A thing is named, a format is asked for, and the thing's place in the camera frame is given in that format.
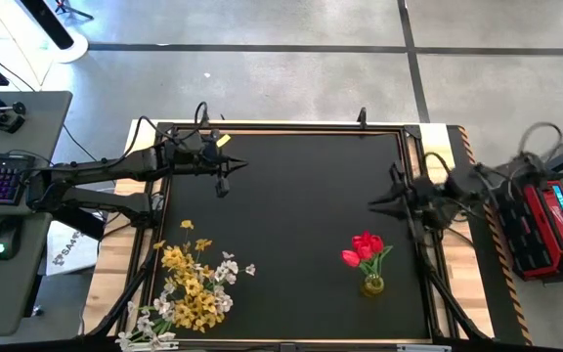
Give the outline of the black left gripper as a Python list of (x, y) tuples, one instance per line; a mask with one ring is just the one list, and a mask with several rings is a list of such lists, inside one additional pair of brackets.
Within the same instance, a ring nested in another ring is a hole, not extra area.
[(221, 155), (217, 146), (219, 134), (213, 130), (211, 134), (201, 135), (191, 131), (165, 144), (165, 163), (173, 175), (214, 175), (228, 177), (248, 165), (244, 159)]

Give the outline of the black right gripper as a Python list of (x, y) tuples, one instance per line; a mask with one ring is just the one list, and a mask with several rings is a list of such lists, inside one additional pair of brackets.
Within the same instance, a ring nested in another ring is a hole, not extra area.
[[(369, 205), (378, 205), (406, 198), (405, 190), (390, 191), (371, 200)], [(427, 176), (415, 178), (410, 183), (409, 208), (411, 214), (419, 219), (425, 228), (444, 230), (451, 226), (460, 208), (452, 198), (443, 195), (442, 190), (434, 185)], [(399, 220), (406, 220), (405, 210), (396, 208), (370, 208), (370, 212), (387, 215)]]

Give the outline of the red tulip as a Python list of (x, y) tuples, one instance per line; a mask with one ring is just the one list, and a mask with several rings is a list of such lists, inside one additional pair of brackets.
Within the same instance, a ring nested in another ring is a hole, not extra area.
[(368, 277), (373, 274), (371, 260), (373, 250), (370, 243), (370, 233), (364, 232), (359, 236), (352, 238), (352, 246), (359, 258), (359, 268)]
[(361, 249), (360, 251), (342, 250), (341, 259), (349, 267), (359, 269), (369, 280), (374, 280), (378, 277), (373, 264), (373, 254), (368, 249)]
[(376, 276), (381, 277), (383, 260), (390, 253), (393, 246), (386, 245), (383, 242), (383, 239), (376, 235), (372, 235), (369, 238), (369, 244), (371, 249), (371, 258), (369, 260), (369, 266)]

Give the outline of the white flower bunch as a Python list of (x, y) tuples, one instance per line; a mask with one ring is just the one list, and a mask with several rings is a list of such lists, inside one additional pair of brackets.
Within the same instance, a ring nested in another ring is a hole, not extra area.
[(121, 352), (134, 352), (137, 343), (145, 343), (151, 352), (155, 352), (175, 338), (175, 333), (170, 331), (176, 314), (172, 300), (175, 289), (173, 283), (167, 282), (151, 306), (137, 307), (133, 302), (128, 303), (128, 312), (137, 312), (139, 317), (132, 330), (117, 335), (115, 343)]
[(240, 268), (233, 254), (226, 251), (223, 251), (222, 254), (223, 261), (214, 270), (211, 279), (212, 293), (216, 310), (220, 313), (228, 313), (232, 309), (234, 301), (232, 297), (226, 293), (226, 286), (235, 285), (240, 274), (254, 277), (256, 274), (256, 266), (249, 264), (246, 267)]

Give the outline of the yellow flower bunch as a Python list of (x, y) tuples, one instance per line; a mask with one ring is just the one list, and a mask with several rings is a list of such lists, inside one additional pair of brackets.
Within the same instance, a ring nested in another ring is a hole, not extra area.
[(168, 271), (169, 281), (175, 286), (186, 286), (194, 280), (203, 283), (212, 277), (213, 270), (208, 265), (201, 264), (199, 259), (201, 254), (212, 245), (212, 240), (191, 241), (189, 235), (194, 231), (195, 223), (190, 219), (182, 220), (180, 229), (185, 231), (182, 244), (167, 245), (166, 240), (163, 240), (153, 245), (155, 250), (161, 252), (161, 267)]
[(173, 324), (176, 328), (200, 331), (221, 324), (227, 313), (226, 303), (233, 304), (223, 286), (204, 284), (196, 278), (188, 278), (179, 284), (184, 291), (182, 298), (174, 301)]

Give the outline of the yellow ribbed glass vase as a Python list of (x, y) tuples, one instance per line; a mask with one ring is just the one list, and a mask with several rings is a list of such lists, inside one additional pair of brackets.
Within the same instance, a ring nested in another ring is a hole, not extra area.
[(383, 278), (377, 274), (370, 274), (365, 277), (362, 285), (362, 293), (368, 297), (379, 295), (385, 288)]

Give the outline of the yellow black hazard strip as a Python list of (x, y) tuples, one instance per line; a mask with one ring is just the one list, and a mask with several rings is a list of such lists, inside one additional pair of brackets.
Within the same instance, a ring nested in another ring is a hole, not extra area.
[(483, 334), (500, 342), (531, 345), (495, 210), (483, 201), (472, 210), (466, 223), (455, 226), (472, 243), (447, 249), (452, 293)]

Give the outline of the red and black toolbox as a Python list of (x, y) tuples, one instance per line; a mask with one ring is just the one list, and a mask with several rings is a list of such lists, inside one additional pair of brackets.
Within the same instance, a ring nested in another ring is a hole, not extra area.
[(563, 185), (525, 184), (497, 194), (499, 222), (512, 270), (524, 281), (563, 282)]

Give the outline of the white printed paper sheet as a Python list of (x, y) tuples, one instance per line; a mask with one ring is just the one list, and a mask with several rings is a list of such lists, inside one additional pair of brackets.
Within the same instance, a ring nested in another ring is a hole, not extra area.
[(53, 221), (47, 234), (46, 275), (69, 274), (94, 267), (98, 258), (98, 241)]

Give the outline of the white stand base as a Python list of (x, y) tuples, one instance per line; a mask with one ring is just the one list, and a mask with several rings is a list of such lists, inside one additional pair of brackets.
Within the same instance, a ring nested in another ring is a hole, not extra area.
[(45, 0), (17, 1), (52, 43), (49, 53), (54, 63), (70, 64), (88, 52), (88, 39), (78, 32), (68, 31)]

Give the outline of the black computer mouse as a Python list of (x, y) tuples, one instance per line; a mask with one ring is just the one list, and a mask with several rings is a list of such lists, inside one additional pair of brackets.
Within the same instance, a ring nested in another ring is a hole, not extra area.
[(9, 216), (0, 221), (0, 260), (10, 260), (18, 253), (22, 223), (19, 216)]

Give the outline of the grey desk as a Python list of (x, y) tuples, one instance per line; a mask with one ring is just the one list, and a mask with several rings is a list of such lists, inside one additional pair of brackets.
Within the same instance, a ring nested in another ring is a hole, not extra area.
[[(26, 106), (25, 123), (14, 134), (0, 131), (0, 154), (24, 150), (39, 154), (39, 165), (53, 156), (72, 100), (68, 91), (0, 92), (6, 103)], [(50, 223), (49, 213), (31, 213), (26, 206), (0, 206), (0, 222), (7, 216), (22, 216), (21, 245), (10, 260), (0, 260), (0, 335), (14, 333), (24, 315), (34, 286)]]

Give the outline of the black diagonal frame strut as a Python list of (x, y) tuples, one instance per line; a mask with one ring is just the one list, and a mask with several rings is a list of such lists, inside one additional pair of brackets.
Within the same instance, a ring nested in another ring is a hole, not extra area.
[(104, 338), (108, 336), (112, 326), (119, 319), (121, 314), (127, 310), (128, 302), (133, 298), (134, 293), (142, 282), (151, 274), (152, 262), (155, 258), (155, 250), (152, 249), (148, 252), (145, 261), (141, 264), (140, 268), (131, 279), (129, 284), (125, 287), (123, 292), (116, 299), (115, 303), (108, 310), (107, 314), (100, 320), (99, 324), (92, 330), (86, 333), (86, 336), (91, 339)]
[(482, 333), (467, 316), (463, 308), (456, 301), (446, 282), (440, 277), (437, 269), (431, 264), (426, 250), (422, 249), (424, 246), (424, 230), (422, 229), (422, 225), (413, 218), (409, 218), (408, 223), (410, 226), (411, 239), (418, 249), (417, 256), (422, 275), (437, 289), (446, 306), (446, 311), (452, 314), (454, 320), (462, 327), (464, 333), (470, 340), (489, 340), (490, 338)]

